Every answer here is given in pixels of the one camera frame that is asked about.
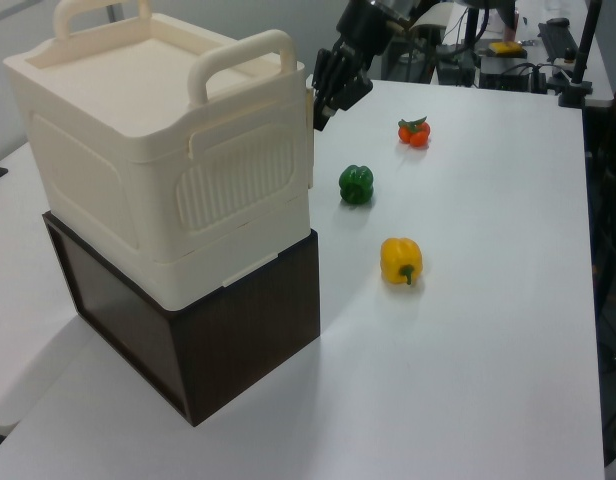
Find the yellow bell pepper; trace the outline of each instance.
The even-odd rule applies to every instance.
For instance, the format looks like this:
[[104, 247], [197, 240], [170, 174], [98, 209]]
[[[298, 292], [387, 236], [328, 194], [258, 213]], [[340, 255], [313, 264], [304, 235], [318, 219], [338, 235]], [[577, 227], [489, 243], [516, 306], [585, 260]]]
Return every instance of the yellow bell pepper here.
[[423, 270], [419, 245], [409, 238], [389, 238], [381, 245], [381, 272], [390, 283], [412, 284]]

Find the yellow object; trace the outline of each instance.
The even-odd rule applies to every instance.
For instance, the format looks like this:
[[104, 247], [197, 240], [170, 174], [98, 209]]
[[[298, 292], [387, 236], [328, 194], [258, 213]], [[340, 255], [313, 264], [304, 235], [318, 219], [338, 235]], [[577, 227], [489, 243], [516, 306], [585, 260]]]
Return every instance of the yellow object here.
[[419, 245], [409, 238], [389, 238], [381, 244], [381, 273], [390, 283], [412, 284], [423, 270]]
[[511, 55], [521, 53], [524, 49], [516, 42], [493, 42], [489, 45], [495, 55]]

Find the white wall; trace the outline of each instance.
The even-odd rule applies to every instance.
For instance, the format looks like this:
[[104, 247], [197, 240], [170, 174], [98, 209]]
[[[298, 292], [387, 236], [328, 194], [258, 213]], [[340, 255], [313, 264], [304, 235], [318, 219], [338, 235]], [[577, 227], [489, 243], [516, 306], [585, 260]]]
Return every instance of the white wall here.
[[[15, 15], [0, 20], [0, 160], [23, 145], [23, 123], [8, 84], [3, 59], [26, 52], [42, 41], [51, 38], [52, 13], [59, 0], [44, 0]], [[76, 18], [74, 28], [81, 29], [108, 21], [105, 9], [89, 12]]]
[[[312, 73], [320, 48], [339, 38], [335, 26], [348, 0], [152, 0], [153, 11], [241, 39], [277, 28], [295, 41], [297, 56]], [[137, 15], [135, 2], [124, 4], [126, 18]], [[379, 78], [380, 59], [371, 77]]]

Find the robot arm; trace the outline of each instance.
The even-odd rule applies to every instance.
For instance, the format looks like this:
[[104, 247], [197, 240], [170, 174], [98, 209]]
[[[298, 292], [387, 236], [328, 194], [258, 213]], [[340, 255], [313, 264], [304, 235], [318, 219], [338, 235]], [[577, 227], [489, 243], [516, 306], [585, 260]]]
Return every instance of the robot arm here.
[[[471, 8], [508, 8], [515, 0], [457, 0]], [[409, 28], [413, 0], [350, 0], [339, 19], [332, 50], [321, 49], [313, 74], [314, 128], [323, 130], [337, 110], [348, 110], [372, 90], [367, 76], [396, 31]]]

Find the container handle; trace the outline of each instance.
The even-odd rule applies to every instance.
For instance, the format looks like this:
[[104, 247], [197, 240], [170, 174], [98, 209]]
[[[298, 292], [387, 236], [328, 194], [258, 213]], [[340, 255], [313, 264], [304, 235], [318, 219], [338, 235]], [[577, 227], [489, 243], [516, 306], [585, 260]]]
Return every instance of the container handle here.
[[[52, 24], [55, 36], [59, 40], [67, 40], [70, 37], [70, 19], [80, 13], [103, 8], [129, 0], [61, 0], [55, 8]], [[150, 0], [137, 0], [139, 4], [139, 18], [146, 20], [152, 16]]]
[[290, 36], [281, 30], [268, 30], [232, 45], [203, 53], [188, 74], [188, 96], [191, 105], [200, 106], [208, 103], [206, 84], [215, 73], [271, 52], [279, 52], [281, 73], [297, 70], [295, 45]]

